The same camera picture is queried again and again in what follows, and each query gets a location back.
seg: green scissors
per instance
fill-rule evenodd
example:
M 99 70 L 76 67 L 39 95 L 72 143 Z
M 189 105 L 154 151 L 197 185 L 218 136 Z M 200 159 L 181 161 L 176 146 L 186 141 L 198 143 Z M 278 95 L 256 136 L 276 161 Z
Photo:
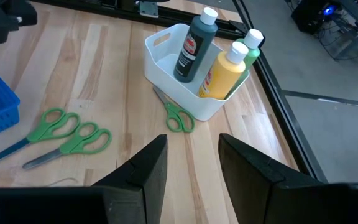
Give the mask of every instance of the green scissors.
M 86 126 L 93 126 L 93 132 L 88 135 L 82 136 L 80 134 L 81 129 Z M 87 144 L 91 144 L 92 142 L 97 141 L 102 134 L 108 135 L 108 140 L 98 149 L 95 150 L 84 150 L 84 147 Z M 63 143 L 59 148 L 53 150 L 52 152 L 48 152 L 43 156 L 40 156 L 36 159 L 31 160 L 23 165 L 23 169 L 29 170 L 41 164 L 44 164 L 52 159 L 59 158 L 60 156 L 70 155 L 70 154 L 96 154 L 103 150 L 105 150 L 111 142 L 111 133 L 107 129 L 99 129 L 98 125 L 93 122 L 85 122 L 81 124 L 74 132 L 73 138 L 69 141 Z
M 154 91 L 156 92 L 157 96 L 160 98 L 160 100 L 164 103 L 165 109 L 167 110 L 167 126 L 168 129 L 173 132 L 180 132 L 183 131 L 185 133 L 191 133 L 194 131 L 195 127 L 195 120 L 193 115 L 191 113 L 183 108 L 179 108 L 172 104 L 167 98 L 164 96 L 163 92 L 156 86 L 153 87 Z M 180 116 L 180 113 L 184 113 L 187 115 L 187 117 L 190 118 L 191 121 L 191 128 L 188 129 L 185 126 L 185 120 Z M 178 124 L 178 127 L 175 129 L 171 126 L 169 123 L 169 120 L 174 120 Z
M 55 121 L 47 122 L 47 115 L 56 111 L 60 112 L 60 117 Z M 76 124 L 72 129 L 68 130 L 66 133 L 63 134 L 56 134 L 56 135 L 53 134 L 55 130 L 66 125 L 66 123 L 70 118 L 76 118 Z M 20 140 L 19 142 L 13 144 L 9 148 L 0 152 L 0 160 L 19 151 L 20 149 L 22 149 L 24 146 L 28 144 L 33 144 L 36 142 L 49 140 L 49 139 L 60 139 L 60 138 L 67 137 L 73 134 L 75 129 L 78 127 L 78 125 L 80 125 L 80 122 L 81 122 L 80 117 L 76 113 L 66 113 L 61 108 L 51 108 L 42 114 L 40 123 L 30 134 L 28 134 L 24 139 Z

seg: black paint bottle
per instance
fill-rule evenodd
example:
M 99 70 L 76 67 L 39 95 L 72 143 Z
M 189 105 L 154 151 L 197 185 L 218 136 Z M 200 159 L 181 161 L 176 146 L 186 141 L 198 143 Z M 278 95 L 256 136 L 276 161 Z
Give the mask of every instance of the black paint bottle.
M 194 17 L 173 71 L 177 80 L 191 82 L 194 79 L 216 31 L 218 31 L 218 26 L 215 24 L 217 16 L 218 13 L 215 10 L 206 7 L 200 16 Z

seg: wooden tabletop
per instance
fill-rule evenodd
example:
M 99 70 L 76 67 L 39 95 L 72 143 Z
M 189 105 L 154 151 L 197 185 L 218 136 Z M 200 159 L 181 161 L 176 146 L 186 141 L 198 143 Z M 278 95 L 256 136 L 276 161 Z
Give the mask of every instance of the wooden tabletop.
M 0 187 L 91 185 L 159 134 L 168 134 L 168 177 L 161 223 L 236 223 L 219 165 L 218 135 L 229 133 L 274 159 L 294 160 L 262 86 L 251 70 L 245 85 L 191 134 L 172 133 L 166 111 L 144 77 L 144 39 L 164 29 L 140 22 L 32 3 L 38 24 L 11 32 L 0 45 L 0 76 L 21 99 L 20 123 L 0 133 L 0 151 L 21 140 L 48 108 L 77 112 L 112 132 L 95 155 L 61 157 L 29 171 L 23 163 L 67 139 L 26 147 L 0 162 Z M 184 0 L 162 4 L 200 13 Z M 217 9 L 223 19 L 237 13 Z M 230 40 L 215 39 L 228 49 Z

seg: black panel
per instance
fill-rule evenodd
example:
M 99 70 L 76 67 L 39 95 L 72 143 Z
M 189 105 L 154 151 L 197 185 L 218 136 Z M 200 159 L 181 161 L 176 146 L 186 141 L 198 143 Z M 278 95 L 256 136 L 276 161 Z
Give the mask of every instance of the black panel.
M 323 184 L 228 134 L 219 158 L 239 223 L 358 223 L 358 184 Z
M 92 187 L 0 188 L 0 223 L 158 224 L 166 180 L 159 135 Z

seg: concrete floor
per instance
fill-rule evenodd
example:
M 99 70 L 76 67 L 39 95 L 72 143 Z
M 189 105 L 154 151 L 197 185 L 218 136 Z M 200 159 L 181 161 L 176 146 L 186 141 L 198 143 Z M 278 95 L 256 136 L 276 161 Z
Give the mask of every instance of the concrete floor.
M 192 1 L 236 10 L 231 0 Z M 246 6 L 255 28 L 266 36 L 262 51 L 281 89 L 358 101 L 358 58 L 334 61 L 316 37 L 298 30 L 284 0 L 247 0 Z M 327 32 L 323 42 L 339 34 Z M 346 41 L 329 50 L 335 54 Z M 293 96 L 287 100 L 328 182 L 358 182 L 358 107 Z

